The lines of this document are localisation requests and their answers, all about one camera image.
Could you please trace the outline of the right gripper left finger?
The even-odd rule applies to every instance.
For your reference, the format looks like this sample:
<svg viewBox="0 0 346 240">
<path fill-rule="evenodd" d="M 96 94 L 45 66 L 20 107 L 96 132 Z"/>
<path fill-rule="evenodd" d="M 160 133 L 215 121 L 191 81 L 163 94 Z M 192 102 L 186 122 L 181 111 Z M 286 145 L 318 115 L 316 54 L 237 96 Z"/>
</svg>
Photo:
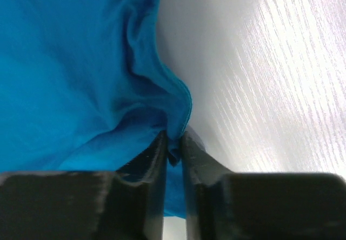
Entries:
<svg viewBox="0 0 346 240">
<path fill-rule="evenodd" d="M 117 239 L 161 239 L 163 229 L 167 136 L 154 141 L 116 172 Z"/>
</svg>

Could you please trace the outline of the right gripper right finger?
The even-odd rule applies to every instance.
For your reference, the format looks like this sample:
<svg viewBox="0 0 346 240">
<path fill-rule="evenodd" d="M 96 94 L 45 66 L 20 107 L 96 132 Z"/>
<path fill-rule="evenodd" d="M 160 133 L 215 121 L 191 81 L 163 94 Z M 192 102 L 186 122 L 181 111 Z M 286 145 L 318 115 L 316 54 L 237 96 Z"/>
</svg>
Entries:
<svg viewBox="0 0 346 240">
<path fill-rule="evenodd" d="M 183 135 L 181 154 L 188 239 L 229 239 L 231 171 L 206 152 L 193 132 Z"/>
</svg>

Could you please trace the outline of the blue t shirt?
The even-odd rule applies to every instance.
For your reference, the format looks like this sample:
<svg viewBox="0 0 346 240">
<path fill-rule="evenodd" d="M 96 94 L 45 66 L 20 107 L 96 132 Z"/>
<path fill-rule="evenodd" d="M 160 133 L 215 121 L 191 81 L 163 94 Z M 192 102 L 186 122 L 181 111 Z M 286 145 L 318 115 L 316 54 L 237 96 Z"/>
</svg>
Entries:
<svg viewBox="0 0 346 240">
<path fill-rule="evenodd" d="M 160 60 L 160 0 L 1 0 L 1 171 L 117 170 L 168 135 L 167 216 L 185 217 L 187 86 Z"/>
</svg>

